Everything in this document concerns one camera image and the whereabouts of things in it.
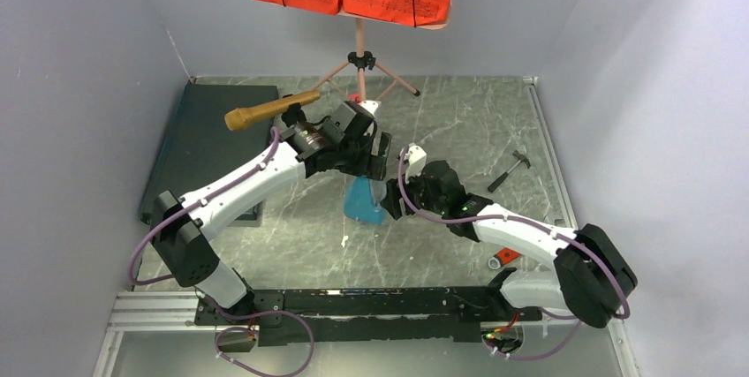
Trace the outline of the black microphone stand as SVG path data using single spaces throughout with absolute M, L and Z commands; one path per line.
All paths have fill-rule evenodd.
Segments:
M 296 94 L 288 94 L 283 97 L 283 100 L 288 100 L 288 108 L 281 114 L 281 120 L 288 128 L 299 122 L 306 122 L 306 113 L 297 97 Z

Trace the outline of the blue metronome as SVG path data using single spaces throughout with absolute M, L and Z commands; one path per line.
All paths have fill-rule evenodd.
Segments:
M 344 196 L 344 215 L 357 222 L 373 225 L 383 223 L 386 211 L 381 201 L 386 194 L 384 181 L 356 177 L 348 185 Z

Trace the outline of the gold microphone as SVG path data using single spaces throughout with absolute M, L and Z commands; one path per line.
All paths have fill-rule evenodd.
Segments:
M 318 101 L 321 97 L 322 95 L 318 90 L 286 95 L 257 106 L 233 109 L 224 115 L 224 122 L 230 131 L 242 131 L 260 121 L 283 114 L 293 104 L 305 106 Z

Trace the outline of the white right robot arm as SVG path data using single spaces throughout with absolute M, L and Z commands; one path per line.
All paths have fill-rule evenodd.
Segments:
M 565 310 L 590 327 L 604 328 L 632 314 L 628 297 L 638 278 L 606 231 L 594 224 L 569 228 L 519 215 L 493 200 L 468 192 L 445 160 L 416 175 L 401 161 L 386 183 L 383 207 L 398 220 L 417 215 L 475 243 L 509 248 L 535 260 L 547 272 L 511 271 L 495 281 L 487 308 L 507 320 L 527 307 Z

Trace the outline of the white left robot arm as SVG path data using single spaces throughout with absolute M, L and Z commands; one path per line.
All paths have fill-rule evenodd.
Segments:
M 391 136 L 378 131 L 380 107 L 378 101 L 346 101 L 319 124 L 298 120 L 284 131 L 272 128 L 271 145 L 224 177 L 180 197 L 158 195 L 147 242 L 169 276 L 211 297 L 230 323 L 247 321 L 254 295 L 219 259 L 211 240 L 268 196 L 317 173 L 383 180 Z

